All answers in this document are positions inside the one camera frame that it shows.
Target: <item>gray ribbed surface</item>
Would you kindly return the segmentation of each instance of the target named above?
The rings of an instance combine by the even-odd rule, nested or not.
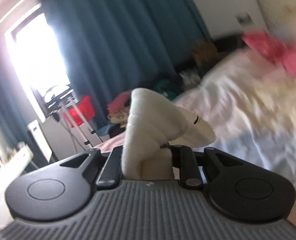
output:
[[[296,240],[296,229],[287,221],[233,222],[215,212],[201,192],[183,189],[174,180],[123,181],[116,189],[97,192],[69,219],[51,224],[17,220],[0,234],[9,240]]]

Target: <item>blue curtain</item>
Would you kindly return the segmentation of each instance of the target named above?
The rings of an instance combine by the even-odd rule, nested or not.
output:
[[[25,142],[34,153],[33,162],[39,167],[48,165],[46,158],[38,147],[38,144],[29,136],[27,122],[24,120],[20,105],[15,100],[11,80],[4,67],[4,54],[0,50],[0,129],[4,135],[7,146],[15,148],[18,142]],[[26,172],[35,170],[35,166],[29,164]]]
[[[192,0],[41,0],[77,94],[88,94],[99,127],[120,92],[190,57],[209,35]]]

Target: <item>window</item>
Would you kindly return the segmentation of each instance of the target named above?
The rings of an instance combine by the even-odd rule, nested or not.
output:
[[[67,90],[70,81],[56,37],[41,8],[11,32],[11,39],[8,48],[16,73],[40,120],[44,121],[49,115],[45,103]]]

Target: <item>white bed sheet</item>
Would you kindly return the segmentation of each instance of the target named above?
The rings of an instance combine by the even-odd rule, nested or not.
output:
[[[210,123],[210,146],[296,185],[296,81],[283,68],[250,49],[235,52],[176,104]]]

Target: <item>red cloth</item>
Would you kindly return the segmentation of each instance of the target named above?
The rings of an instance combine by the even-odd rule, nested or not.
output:
[[[248,32],[244,42],[273,64],[281,64],[288,73],[296,76],[296,43],[284,44],[265,31]]]
[[[125,103],[130,98],[131,91],[122,92],[115,97],[115,99],[107,105],[107,109],[109,115],[114,115],[117,113],[121,108],[125,106]]]
[[[78,104],[77,107],[88,121],[91,120],[96,114],[96,111],[95,111],[94,107],[91,104],[90,96],[85,96],[81,100],[81,102]],[[74,108],[71,108],[68,111],[69,111],[70,115],[75,120],[75,122],[77,123],[78,126],[83,124],[83,121],[81,120],[81,118],[79,117],[77,111]],[[69,125],[71,127],[73,127],[73,124],[69,121],[68,116],[66,114],[63,114],[63,115],[66,118],[66,120],[68,121]]]

